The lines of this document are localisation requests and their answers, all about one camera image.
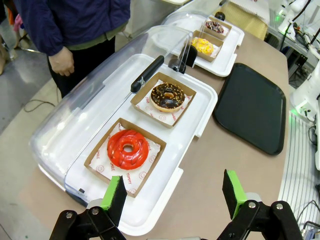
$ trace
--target table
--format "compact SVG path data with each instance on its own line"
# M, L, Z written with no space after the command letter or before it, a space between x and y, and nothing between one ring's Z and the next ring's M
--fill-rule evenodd
M282 89L288 112L286 57L247 32L237 54L236 62L248 65ZM217 93L224 84L224 78L199 67L188 67L186 72L212 86ZM153 230L144 236L126 236L127 239L192 236L216 239L230 222L222 192L224 169L235 170L244 190L259 193L265 204L277 201L286 157L288 114L286 118L284 147L277 156L267 155L228 133L211 118L202 137L193 139L185 154L179 166L184 173ZM53 229L61 211L73 209L81 213L84 210L38 169L22 190L20 198L50 229ZM251 233L248 239L258 239L257 234Z

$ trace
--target chocolate glazed donut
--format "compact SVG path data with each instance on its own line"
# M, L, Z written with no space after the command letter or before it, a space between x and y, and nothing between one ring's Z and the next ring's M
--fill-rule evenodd
M185 94L182 89L172 83L162 83L152 89L151 102L163 112L176 112L182 107Z

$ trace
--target white tray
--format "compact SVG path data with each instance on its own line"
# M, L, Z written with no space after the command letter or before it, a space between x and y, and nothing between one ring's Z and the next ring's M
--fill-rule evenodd
M52 146L52 152L59 155L55 158L57 159L54 162L55 166L65 169L65 166L71 163L71 156L80 151L79 148L85 145L84 141L93 135L120 100L128 94L130 84L153 60L144 54L133 55L103 82L105 87L83 109L77 108L73 112L81 117L73 119L71 115L67 120L68 123L65 123L70 126L68 131L61 133L56 145ZM87 203L103 198L108 184L90 172L84 166L84 162L99 140L119 118L126 119L165 141L163 154L139 194L135 198L130 196L126 198L119 229L132 236L148 233L158 221L182 175L183 171L178 168L179 164L192 139L202 135L218 100L213 88L187 74L175 72L165 64L161 66L159 72L196 91L194 99L179 122L173 128L163 126L134 109L130 103L134 95L131 95L70 166L64 179L64 188ZM81 123L81 119L85 118L91 118L90 125L87 125L85 120Z
M173 13L167 17L163 25L176 26L194 32L201 31L202 25L207 18L195 13ZM236 61L235 53L237 46L240 46L245 33L238 27L226 22L232 26L228 36L223 41L223 46L218 56L212 61L206 61L201 57L196 57L194 64L220 77L226 77L230 74L231 69Z

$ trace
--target yellow frosted donut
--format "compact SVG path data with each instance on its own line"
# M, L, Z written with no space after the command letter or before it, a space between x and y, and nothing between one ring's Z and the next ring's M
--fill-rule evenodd
M194 46L198 52L208 56L214 51L214 45L204 38L195 37L192 39L191 45Z

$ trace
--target floor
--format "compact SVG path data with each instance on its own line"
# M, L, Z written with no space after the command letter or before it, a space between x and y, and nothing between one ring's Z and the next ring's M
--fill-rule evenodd
M46 55L12 50L16 39L8 20L0 25L0 34L16 58L9 61L0 76L0 134L21 108L51 78Z
M34 98L56 104L56 86L53 80L50 80ZM44 104L30 113L21 110L0 136L1 240L5 239L2 238L2 228L12 240L49 239L50 231L20 203L19 193L37 167L28 145L29 139L52 109L51 105Z

